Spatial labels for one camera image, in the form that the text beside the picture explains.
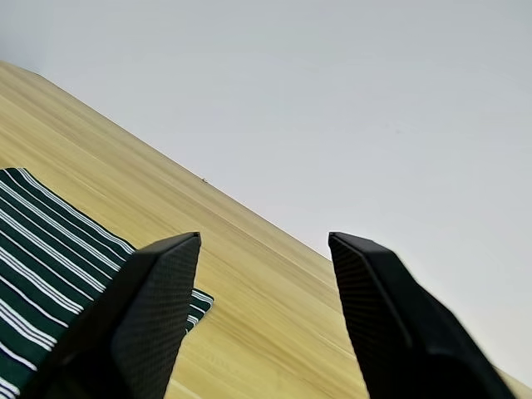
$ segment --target striped cloth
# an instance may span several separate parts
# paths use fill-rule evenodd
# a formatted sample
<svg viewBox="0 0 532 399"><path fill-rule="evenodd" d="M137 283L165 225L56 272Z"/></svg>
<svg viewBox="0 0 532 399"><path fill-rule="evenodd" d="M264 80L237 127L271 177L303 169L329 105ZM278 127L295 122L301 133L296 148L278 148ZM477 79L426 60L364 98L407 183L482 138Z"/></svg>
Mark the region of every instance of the striped cloth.
<svg viewBox="0 0 532 399"><path fill-rule="evenodd" d="M27 170L0 170L0 398L20 394L134 251ZM193 290L187 333L213 301Z"/></svg>

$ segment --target wood grain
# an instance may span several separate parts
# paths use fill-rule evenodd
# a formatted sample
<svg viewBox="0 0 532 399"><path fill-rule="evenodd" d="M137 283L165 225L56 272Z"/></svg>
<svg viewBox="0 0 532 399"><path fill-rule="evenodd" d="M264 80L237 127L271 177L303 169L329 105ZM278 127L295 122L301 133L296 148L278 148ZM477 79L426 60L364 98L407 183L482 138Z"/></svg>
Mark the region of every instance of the wood grain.
<svg viewBox="0 0 532 399"><path fill-rule="evenodd" d="M184 340L169 399L367 397L329 261L49 81L0 62L5 167L28 168L137 247L201 232L196 286L216 302Z"/></svg>

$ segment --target white wall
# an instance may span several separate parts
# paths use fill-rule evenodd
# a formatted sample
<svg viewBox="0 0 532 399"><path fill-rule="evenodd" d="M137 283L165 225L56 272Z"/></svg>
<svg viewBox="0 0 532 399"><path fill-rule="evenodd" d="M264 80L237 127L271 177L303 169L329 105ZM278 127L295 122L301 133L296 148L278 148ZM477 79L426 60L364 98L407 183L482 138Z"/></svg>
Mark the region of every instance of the white wall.
<svg viewBox="0 0 532 399"><path fill-rule="evenodd" d="M395 249L532 385L532 3L43 3L0 0L0 57L326 256Z"/></svg>

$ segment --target light wood tabletop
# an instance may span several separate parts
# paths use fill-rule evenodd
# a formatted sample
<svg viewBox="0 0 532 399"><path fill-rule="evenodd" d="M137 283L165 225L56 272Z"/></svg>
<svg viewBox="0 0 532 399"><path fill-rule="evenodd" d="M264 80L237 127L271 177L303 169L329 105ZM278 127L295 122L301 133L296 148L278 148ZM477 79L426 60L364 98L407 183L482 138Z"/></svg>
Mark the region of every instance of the light wood tabletop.
<svg viewBox="0 0 532 399"><path fill-rule="evenodd" d="M201 233L195 285L215 304L183 342L169 399L367 397L328 260L46 79L0 62L7 167L27 168L136 247Z"/></svg>

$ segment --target white stripe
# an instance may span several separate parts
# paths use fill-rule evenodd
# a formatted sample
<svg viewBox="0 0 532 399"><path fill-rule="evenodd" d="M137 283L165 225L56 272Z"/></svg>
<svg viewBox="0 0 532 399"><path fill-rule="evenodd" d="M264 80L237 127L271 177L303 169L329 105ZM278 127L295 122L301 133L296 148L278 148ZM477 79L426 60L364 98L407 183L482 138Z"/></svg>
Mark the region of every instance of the white stripe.
<svg viewBox="0 0 532 399"><path fill-rule="evenodd" d="M16 182L10 175L9 177L11 178L11 180L16 184L18 185L18 182ZM74 235L70 230L68 229L65 229L61 224L59 224L58 222L56 222L54 219L50 218L47 214L45 214L44 212L42 212L38 207L36 207L34 204L32 204L31 202L29 202L27 199L25 199L24 197L22 197L17 191L14 191L11 187L9 187L8 185L6 185L5 183L3 183L2 181L0 181L0 187L3 188L3 190L8 193L9 195L11 195L15 200L17 200L20 204L24 204L26 206L26 208L28 208L29 210L31 210L34 214L36 214L37 216L39 216L41 219L43 220L46 220L46 222L48 224L50 224L51 226L53 226L56 230L60 231L61 233L63 233L64 235L66 235L69 239L71 239L72 241L74 241L76 244L78 244L80 247L84 248L85 251L87 251L89 254L91 254L92 256L94 256L95 258L99 259L102 263L106 264L107 266L109 266L110 268L112 268L113 270L115 271L118 271L120 269L120 267L115 263L113 262L112 260L110 260L109 258L107 258L104 254L102 254L101 252L99 252L97 249L95 249L94 247L90 246L85 240L77 237L76 235Z"/></svg>
<svg viewBox="0 0 532 399"><path fill-rule="evenodd" d="M22 356L18 356L15 352L12 352L8 347L6 347L2 341L0 341L0 350L2 350L6 355L8 355L11 359L16 360L19 363L22 363L27 368L32 369L33 371L37 370L37 367L29 362L27 359L25 359Z"/></svg>
<svg viewBox="0 0 532 399"><path fill-rule="evenodd" d="M47 343L41 342L38 339L36 339L34 336L26 332L23 328L21 328L18 324L16 324L11 318L7 316L7 314L0 309L0 318L9 324L15 331L17 331L20 335L25 337L28 341L36 343L39 347L43 347L47 351L51 351L52 347L48 345Z"/></svg>
<svg viewBox="0 0 532 399"><path fill-rule="evenodd" d="M20 391L12 383L7 382L2 377L0 377L0 385L6 387L9 391L13 392L15 395L20 395Z"/></svg>
<svg viewBox="0 0 532 399"><path fill-rule="evenodd" d="M81 310L83 310L83 307L80 304L75 303L74 301L65 297L53 286L48 284L44 279L39 277L38 274L34 273L32 270L19 262L18 259L6 252L2 247L0 247L0 259L10 266L14 271L25 277L27 281L35 286L35 288L44 293L62 308L65 308L66 310L75 314L78 314Z"/></svg>
<svg viewBox="0 0 532 399"><path fill-rule="evenodd" d="M203 314L207 313L206 310L203 310L202 308L198 308L197 306L193 305L192 303L190 304L190 307L202 312Z"/></svg>
<svg viewBox="0 0 532 399"><path fill-rule="evenodd" d="M87 218L84 214L81 214L77 212L75 209L73 209L68 203L63 201L61 198L59 198L57 195L55 195L53 192L51 192L47 187L44 185L41 185L38 181L33 179L33 177L27 173L25 169L17 169L20 171L22 177L33 187L40 190L46 197L48 197L50 200L54 201L56 204L59 204L64 210L66 210L69 214L76 216L77 219L83 221L85 224L91 226L95 231L100 233L103 237L106 237L108 240L114 242L115 244L120 245L128 254L131 254L135 251L134 248L132 248L130 245L128 245L125 241L118 239L117 237L113 236L111 233L100 227L98 224L94 223L91 219Z"/></svg>
<svg viewBox="0 0 532 399"><path fill-rule="evenodd" d="M199 293L199 292L197 292L197 291L195 291L195 290L192 290L192 296L193 296L193 297L196 297L197 299L202 300L203 302L210 303L211 306L214 304L213 299L211 299L211 298L209 298L209 297L206 297L206 296L203 295L202 293Z"/></svg>
<svg viewBox="0 0 532 399"><path fill-rule="evenodd" d="M35 327L33 324L28 322L20 313L15 309L11 308L7 303L0 299L0 313L3 313L7 318L9 318L13 323L17 324L25 333L31 335L36 340L42 342L45 345L52 347L57 343L56 339L42 330Z"/></svg>
<svg viewBox="0 0 532 399"><path fill-rule="evenodd" d="M121 260L126 260L125 258L123 258L120 254L118 254L113 248L111 248L110 246L102 243L96 236L94 236L93 234L89 234L87 233L85 230L83 230L81 227L79 227L78 225L72 223L69 219L67 219L65 216L63 216L62 214L60 214L59 212L57 212L55 209L53 209L51 206L49 206L48 204L46 204L42 199L39 199L38 197L36 197L31 191L29 191L28 189L26 189L25 187L22 187L15 179L13 179L13 177L6 171L6 174L9 176L9 178L16 184L18 185L18 187L20 187L22 190L26 191L31 197L33 197L35 200L39 201L41 204L43 204L44 206L46 206L51 212L53 212L54 214L56 214L59 218L63 219L65 222L67 222L68 224L70 224L73 228L75 229L78 229L79 231L81 231L83 234L85 235L88 235L90 236L92 239L94 239L98 244L100 244L101 246L103 247L106 247L107 249L109 249L114 255L116 255L118 258L120 258ZM26 177L22 174L22 170L17 170L19 172L21 172L21 177L27 181ZM33 185L35 187L35 185L31 182L31 181L28 181L28 183L30 185Z"/></svg>
<svg viewBox="0 0 532 399"><path fill-rule="evenodd" d="M26 296L25 293L23 293L20 289L9 283L4 277L0 276L0 280L3 281L4 284L6 284L10 289L12 289L14 292L16 292L22 299L24 299L27 303L32 305L36 310L38 310L43 316L46 318L49 318L53 322L56 322L57 324L63 326L64 328L68 328L68 324L62 322L58 318L54 318L50 313L48 313L46 310L41 308L39 305L34 303L30 298Z"/></svg>
<svg viewBox="0 0 532 399"><path fill-rule="evenodd" d="M0 188L4 189L4 184L2 181L0 181ZM75 254L77 257L83 259L85 262L87 262L88 264L90 264L95 270L97 270L98 272L100 272L101 274L103 274L104 276L106 276L108 279L111 280L111 276L109 276L107 273L104 273L102 270L100 270L99 268L97 268L91 261L85 259L83 256L81 256L79 253L77 253L76 251L74 251L74 249L72 249L71 247L69 247L68 245L66 245L63 241L61 241L59 238L55 237L54 235L52 235L49 231L43 229L41 226L39 226L37 223L35 223L35 221L31 220L30 218L28 218L25 214L23 214L20 210L18 210L17 208L15 208L13 205L9 204L2 196L0 196L0 200L2 200L5 204L7 204L10 208L12 209L15 209L15 211L20 214L25 220L27 220L28 222L30 222L31 224L33 224L35 227L37 227L38 229L40 229L42 232L44 232L45 234L49 235L50 237L52 237L53 239L55 239L60 245L62 245L63 247L65 247L66 249L68 249L70 252L72 252L73 254Z"/></svg>
<svg viewBox="0 0 532 399"><path fill-rule="evenodd" d="M72 284L70 281L68 281L66 278L62 277L58 272L56 272L53 268L50 268L47 264L45 264L44 262L42 262L37 256L35 256L34 254L32 254L29 250L25 249L24 247L22 247L17 241L15 241L14 239L12 239L11 237L9 237L7 234L3 233L1 230L0 230L0 234L3 235L5 238L7 238L9 241L11 241L14 245L16 245L21 251L23 251L25 254L27 254L30 258L32 259L35 259L35 261L37 263L39 263L42 267L44 267L45 269L47 269L50 273L52 273L54 276L56 276L57 278L59 278L63 283L69 285L70 287L74 288L78 293L80 293L81 295L83 295L84 297L90 299L91 301L94 301L94 299L88 295L87 293L85 293L83 290L81 290L80 288L76 287L74 284ZM12 256L10 253L8 253L7 251L3 251L7 256L9 256L10 259L12 259L13 262L16 262L17 264L20 264L21 266L23 266L25 269L27 269L28 272L30 273L33 273L33 271L26 267L25 264L23 264L22 262L19 262L18 259L16 259L14 256ZM83 307L75 302L72 302L74 303L77 307L79 307L80 310L83 309Z"/></svg>
<svg viewBox="0 0 532 399"><path fill-rule="evenodd" d="M186 319L194 325L196 325L200 321L198 318L195 318L190 314L186 317Z"/></svg>
<svg viewBox="0 0 532 399"><path fill-rule="evenodd" d="M15 395L11 391L8 391L6 388L0 385L0 398L2 399L15 399Z"/></svg>
<svg viewBox="0 0 532 399"><path fill-rule="evenodd" d="M63 255L61 255L59 252L57 252L50 245L46 244L44 241L39 239L34 233L32 233L30 230L26 229L24 226L20 225L15 219L13 219L11 216L6 214L1 209L0 209L0 216L2 217L2 219L5 222L7 222L18 233L20 233L23 236L25 236L26 239L29 239L30 241L32 241L32 243L35 246L37 246L42 251L44 251L47 254L49 254L52 258L54 258L62 266L65 266L66 269L70 270L77 277L81 278L87 284L91 285L96 291L100 291L101 293L103 293L103 290L105 289L105 286L102 283L100 283L98 280L93 278L85 270L83 270L83 269L79 268L78 266L76 266L75 264L73 264L69 259L65 258Z"/></svg>

